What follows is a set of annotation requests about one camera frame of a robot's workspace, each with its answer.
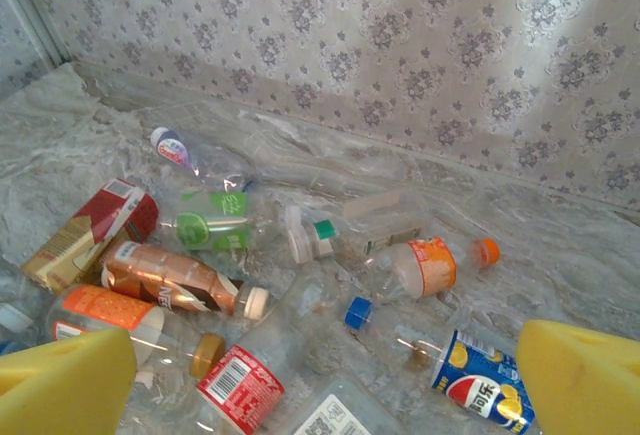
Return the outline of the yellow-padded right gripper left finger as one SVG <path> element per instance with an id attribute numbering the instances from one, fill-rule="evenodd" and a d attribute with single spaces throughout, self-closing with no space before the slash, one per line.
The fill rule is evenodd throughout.
<path id="1" fill-rule="evenodd" d="M 0 355 L 0 435 L 116 435 L 135 375 L 118 328 Z"/>

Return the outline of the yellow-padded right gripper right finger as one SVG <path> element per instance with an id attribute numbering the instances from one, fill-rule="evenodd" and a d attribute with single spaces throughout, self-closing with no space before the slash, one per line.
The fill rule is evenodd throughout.
<path id="1" fill-rule="evenodd" d="M 640 341 L 529 320 L 516 361 L 543 435 L 640 435 Z"/>

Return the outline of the water bottle blue label white cap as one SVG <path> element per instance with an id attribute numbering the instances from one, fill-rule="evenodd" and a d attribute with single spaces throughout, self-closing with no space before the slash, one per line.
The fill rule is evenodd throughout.
<path id="1" fill-rule="evenodd" d="M 9 303 L 0 303 L 0 356 L 36 345 L 38 330 L 34 320 Z"/>

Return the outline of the orange label bottle gold cap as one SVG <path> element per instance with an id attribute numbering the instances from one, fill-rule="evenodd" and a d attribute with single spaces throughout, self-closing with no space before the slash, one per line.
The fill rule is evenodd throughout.
<path id="1" fill-rule="evenodd" d="M 175 369 L 196 380 L 226 351 L 223 336 L 202 332 L 164 307 L 89 284 L 72 286 L 56 298 L 44 335 L 55 341 L 107 328 L 129 332 L 140 369 Z"/>

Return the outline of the blue cola bottle blue cap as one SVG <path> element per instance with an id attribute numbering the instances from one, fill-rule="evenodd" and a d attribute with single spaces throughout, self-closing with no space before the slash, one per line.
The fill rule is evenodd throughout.
<path id="1" fill-rule="evenodd" d="M 512 435 L 542 435 L 515 358 L 459 328 L 355 297 L 344 324 L 372 355 Z"/>

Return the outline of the copper coffee bottle cream cap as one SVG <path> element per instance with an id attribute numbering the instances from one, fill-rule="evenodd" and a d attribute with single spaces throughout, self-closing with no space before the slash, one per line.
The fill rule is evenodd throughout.
<path id="1" fill-rule="evenodd" d="M 122 241 L 107 252 L 103 287 L 166 309 L 220 312 L 259 320 L 270 292 L 232 279 L 208 265 L 163 248 Z"/>

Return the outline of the red and gold drink carton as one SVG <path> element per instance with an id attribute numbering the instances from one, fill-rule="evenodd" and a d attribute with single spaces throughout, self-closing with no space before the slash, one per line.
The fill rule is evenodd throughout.
<path id="1" fill-rule="evenodd" d="M 54 294 L 76 283 L 95 283 L 106 251 L 120 241 L 146 242 L 158 215 L 156 201 L 145 190 L 113 178 L 21 270 Z"/>

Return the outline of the large clear bottle red label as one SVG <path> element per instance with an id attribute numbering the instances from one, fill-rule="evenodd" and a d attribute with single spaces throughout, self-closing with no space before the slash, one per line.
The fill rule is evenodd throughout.
<path id="1" fill-rule="evenodd" d="M 284 295 L 196 385 L 187 435 L 253 435 L 284 397 L 312 349 L 351 297 L 346 270 L 334 260 L 303 265 Z"/>

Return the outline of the small orange label orange cap bottle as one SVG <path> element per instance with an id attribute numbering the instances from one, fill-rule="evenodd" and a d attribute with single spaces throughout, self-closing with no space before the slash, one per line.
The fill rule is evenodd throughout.
<path id="1" fill-rule="evenodd" d="M 361 281 L 383 302 L 420 299 L 452 288 L 460 276 L 477 275 L 500 258 L 500 246 L 491 238 L 413 239 L 369 257 Z"/>

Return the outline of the clear bottle green label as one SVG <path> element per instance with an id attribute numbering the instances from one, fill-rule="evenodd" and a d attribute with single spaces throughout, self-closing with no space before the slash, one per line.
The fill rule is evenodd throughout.
<path id="1" fill-rule="evenodd" d="M 192 251 L 250 249 L 277 230 L 279 207 L 261 191 L 192 192 L 165 211 L 159 229 Z"/>

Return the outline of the clear bottle purple white label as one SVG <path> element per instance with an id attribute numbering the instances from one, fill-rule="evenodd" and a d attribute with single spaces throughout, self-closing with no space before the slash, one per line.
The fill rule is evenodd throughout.
<path id="1" fill-rule="evenodd" d="M 245 192 L 258 179 L 249 159 L 216 139 L 159 126 L 149 141 L 161 158 L 215 192 Z"/>

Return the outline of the clear bottle white code label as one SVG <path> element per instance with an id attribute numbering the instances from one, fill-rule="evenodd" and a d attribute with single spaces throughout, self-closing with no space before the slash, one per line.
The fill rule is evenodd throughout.
<path id="1" fill-rule="evenodd" d="M 338 374 L 318 386 L 278 435 L 408 435 L 356 378 Z"/>

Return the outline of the clear bottle green white cap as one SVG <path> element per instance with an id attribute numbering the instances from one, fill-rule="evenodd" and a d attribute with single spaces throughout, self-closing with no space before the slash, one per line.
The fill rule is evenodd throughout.
<path id="1" fill-rule="evenodd" d="M 326 256 L 368 258 L 419 237 L 428 218 L 423 197 L 396 189 L 324 209 L 289 205 L 284 222 L 292 257 L 304 264 Z"/>

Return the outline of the aluminium frame post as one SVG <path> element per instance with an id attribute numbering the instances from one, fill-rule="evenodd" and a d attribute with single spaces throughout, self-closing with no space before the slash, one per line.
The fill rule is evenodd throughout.
<path id="1" fill-rule="evenodd" d="M 71 61 L 71 55 L 53 26 L 41 0 L 7 0 L 38 59 L 54 70 Z"/>

